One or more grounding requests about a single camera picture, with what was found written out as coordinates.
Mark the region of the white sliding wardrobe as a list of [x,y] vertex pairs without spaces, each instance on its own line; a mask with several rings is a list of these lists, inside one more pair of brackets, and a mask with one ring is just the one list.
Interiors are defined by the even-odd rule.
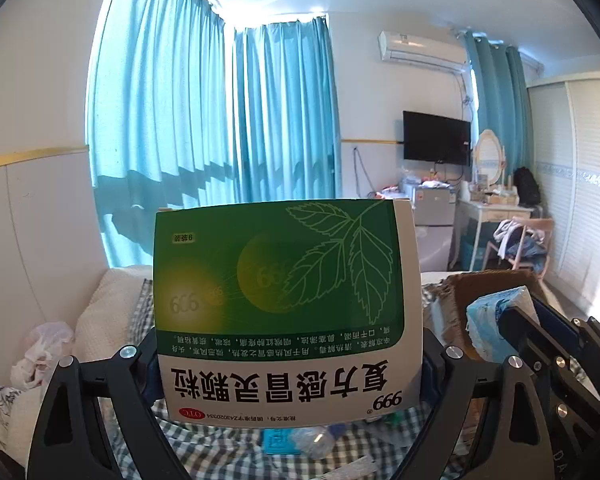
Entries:
[[528,92],[532,171],[555,222],[546,279],[600,321],[600,72],[539,80]]

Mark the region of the black backpack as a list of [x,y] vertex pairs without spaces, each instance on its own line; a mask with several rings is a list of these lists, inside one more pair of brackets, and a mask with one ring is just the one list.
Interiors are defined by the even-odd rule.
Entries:
[[538,206],[542,202],[540,187],[529,168],[520,167],[516,169],[513,180],[521,206]]

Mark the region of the checkered grey white cloth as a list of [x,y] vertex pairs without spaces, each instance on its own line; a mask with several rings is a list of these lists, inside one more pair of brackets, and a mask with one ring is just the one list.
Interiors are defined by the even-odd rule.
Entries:
[[[121,316],[116,328],[117,342],[140,344],[154,325],[152,285],[143,278],[119,286],[112,307]],[[290,429],[240,429],[197,426],[171,422],[163,400],[152,407],[166,440],[192,479],[314,479],[329,471],[370,457],[376,474],[366,479],[389,479],[400,465],[422,429],[429,408],[409,408],[398,422],[389,422],[388,437],[371,434],[370,427],[346,427],[332,450],[321,460],[312,460],[294,446]],[[110,422],[109,442],[123,479],[141,479],[116,422]]]

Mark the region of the white dressing table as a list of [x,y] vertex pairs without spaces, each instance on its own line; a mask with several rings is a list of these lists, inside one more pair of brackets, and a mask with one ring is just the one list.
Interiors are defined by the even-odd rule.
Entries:
[[452,233],[452,245],[449,260],[449,269],[454,268],[460,261],[460,250],[462,249],[462,237],[469,231],[469,223],[475,222],[476,228],[472,238],[472,246],[468,270],[476,270],[476,261],[481,240],[486,240],[482,233],[486,230],[486,224],[495,224],[514,217],[531,217],[532,209],[521,206],[495,204],[489,205],[471,200],[457,200],[454,214]]

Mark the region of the silver mini fridge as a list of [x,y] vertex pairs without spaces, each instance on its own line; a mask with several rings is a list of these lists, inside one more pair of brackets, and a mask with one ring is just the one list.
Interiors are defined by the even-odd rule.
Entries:
[[450,188],[414,186],[411,192],[418,261],[422,272],[448,268],[456,199]]

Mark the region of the brown cardboard box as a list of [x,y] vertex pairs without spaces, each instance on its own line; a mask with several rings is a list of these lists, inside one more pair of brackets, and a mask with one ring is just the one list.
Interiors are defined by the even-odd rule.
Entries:
[[481,361],[484,352],[471,341],[469,325],[474,310],[493,311],[493,305],[515,292],[528,292],[547,306],[558,306],[555,297],[531,271],[489,270],[450,274],[422,288],[424,323],[444,346],[455,346],[471,359]]

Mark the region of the crumpled white plastic bag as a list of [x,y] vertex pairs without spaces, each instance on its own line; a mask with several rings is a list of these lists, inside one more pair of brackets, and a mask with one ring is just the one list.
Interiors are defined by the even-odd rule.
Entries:
[[12,366],[10,382],[20,390],[31,390],[50,380],[60,359],[71,353],[74,331],[66,322],[36,326],[24,340],[26,352]]

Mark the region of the right teal curtain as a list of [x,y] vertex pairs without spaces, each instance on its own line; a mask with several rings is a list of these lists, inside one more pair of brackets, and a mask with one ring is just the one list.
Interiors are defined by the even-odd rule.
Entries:
[[489,129],[506,157],[504,176],[533,159],[530,100],[519,50],[475,32],[464,33],[470,68],[475,74],[479,131]]

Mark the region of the large left teal curtain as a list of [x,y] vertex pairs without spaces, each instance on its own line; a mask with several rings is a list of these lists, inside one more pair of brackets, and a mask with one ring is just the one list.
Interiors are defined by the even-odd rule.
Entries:
[[225,24],[208,0],[105,0],[86,137],[110,266],[151,264],[163,208],[235,203]]

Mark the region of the white wall air conditioner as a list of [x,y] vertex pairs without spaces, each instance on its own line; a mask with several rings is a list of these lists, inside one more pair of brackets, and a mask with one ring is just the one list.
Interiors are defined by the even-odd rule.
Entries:
[[438,40],[381,32],[378,46],[380,58],[385,62],[403,62],[452,74],[462,74],[467,68],[462,48]]

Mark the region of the blue tissue pack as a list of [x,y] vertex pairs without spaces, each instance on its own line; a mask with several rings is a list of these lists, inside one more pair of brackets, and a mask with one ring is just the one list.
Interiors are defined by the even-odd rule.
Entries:
[[466,309],[466,332],[483,361],[501,363],[517,350],[501,334],[499,322],[506,311],[519,308],[536,324],[532,296],[527,286],[492,292],[473,301]]

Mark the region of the oval white vanity mirror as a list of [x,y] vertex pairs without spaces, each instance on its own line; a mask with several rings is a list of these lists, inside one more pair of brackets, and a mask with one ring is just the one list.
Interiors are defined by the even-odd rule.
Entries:
[[477,182],[490,188],[504,176],[506,156],[500,140],[491,129],[484,129],[474,148],[474,170]]

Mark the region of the wooden chair with clothes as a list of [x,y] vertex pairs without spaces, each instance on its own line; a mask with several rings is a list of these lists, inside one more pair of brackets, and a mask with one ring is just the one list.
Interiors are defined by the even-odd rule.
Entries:
[[555,222],[551,218],[514,217],[500,222],[486,243],[482,270],[493,256],[512,270],[529,270],[542,280],[550,266],[550,243]]

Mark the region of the green white medicine box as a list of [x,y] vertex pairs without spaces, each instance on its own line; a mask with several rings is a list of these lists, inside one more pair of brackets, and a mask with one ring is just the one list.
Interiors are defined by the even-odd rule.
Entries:
[[163,211],[155,328],[169,416],[313,427],[415,405],[422,298],[407,200]]

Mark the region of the middle teal curtain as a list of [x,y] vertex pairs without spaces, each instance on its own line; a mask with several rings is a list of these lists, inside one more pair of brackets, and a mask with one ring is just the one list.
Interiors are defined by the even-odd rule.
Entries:
[[236,32],[232,70],[239,199],[338,197],[340,125],[327,18]]

